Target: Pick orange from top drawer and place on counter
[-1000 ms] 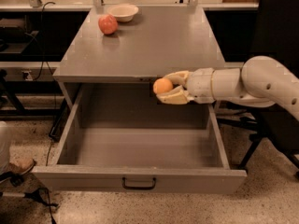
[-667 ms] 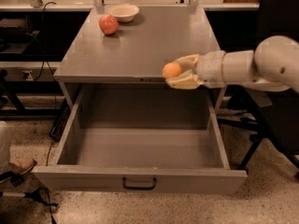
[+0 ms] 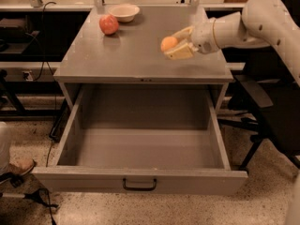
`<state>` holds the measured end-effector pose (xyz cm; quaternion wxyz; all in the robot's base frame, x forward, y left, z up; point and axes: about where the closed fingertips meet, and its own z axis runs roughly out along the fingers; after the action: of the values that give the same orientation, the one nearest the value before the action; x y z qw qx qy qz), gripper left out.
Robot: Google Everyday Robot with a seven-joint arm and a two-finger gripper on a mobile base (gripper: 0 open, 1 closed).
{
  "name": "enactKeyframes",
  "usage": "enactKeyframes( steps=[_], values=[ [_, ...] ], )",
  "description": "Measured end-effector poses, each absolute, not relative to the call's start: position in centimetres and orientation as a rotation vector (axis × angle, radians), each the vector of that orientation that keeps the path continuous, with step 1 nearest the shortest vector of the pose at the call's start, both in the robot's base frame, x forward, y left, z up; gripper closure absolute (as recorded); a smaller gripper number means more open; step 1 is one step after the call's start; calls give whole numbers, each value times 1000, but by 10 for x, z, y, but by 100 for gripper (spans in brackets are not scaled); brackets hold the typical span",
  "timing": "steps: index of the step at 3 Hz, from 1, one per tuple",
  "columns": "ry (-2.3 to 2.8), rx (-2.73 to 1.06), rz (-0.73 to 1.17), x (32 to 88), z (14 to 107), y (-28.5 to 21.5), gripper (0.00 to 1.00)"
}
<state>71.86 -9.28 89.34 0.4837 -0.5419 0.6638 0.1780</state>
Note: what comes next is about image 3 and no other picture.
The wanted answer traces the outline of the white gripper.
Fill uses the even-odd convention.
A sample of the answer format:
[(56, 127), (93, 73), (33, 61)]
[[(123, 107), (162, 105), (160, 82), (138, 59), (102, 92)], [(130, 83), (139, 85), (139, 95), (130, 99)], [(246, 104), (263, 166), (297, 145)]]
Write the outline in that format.
[(215, 40), (214, 25), (216, 19), (208, 19), (188, 26), (172, 34), (179, 43), (168, 48), (164, 54), (171, 60), (189, 59), (198, 53), (215, 53), (219, 47)]

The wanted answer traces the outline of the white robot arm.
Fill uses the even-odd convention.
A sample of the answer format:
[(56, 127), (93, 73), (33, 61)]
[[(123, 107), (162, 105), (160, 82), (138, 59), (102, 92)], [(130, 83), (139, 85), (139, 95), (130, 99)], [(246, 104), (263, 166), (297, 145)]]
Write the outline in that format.
[(225, 48), (251, 50), (242, 73), (234, 77), (229, 108), (254, 118), (221, 121), (254, 132), (252, 146), (238, 168), (247, 168), (265, 139), (300, 168), (299, 0), (247, 0), (242, 10), (197, 21), (165, 37), (160, 45), (172, 60)]

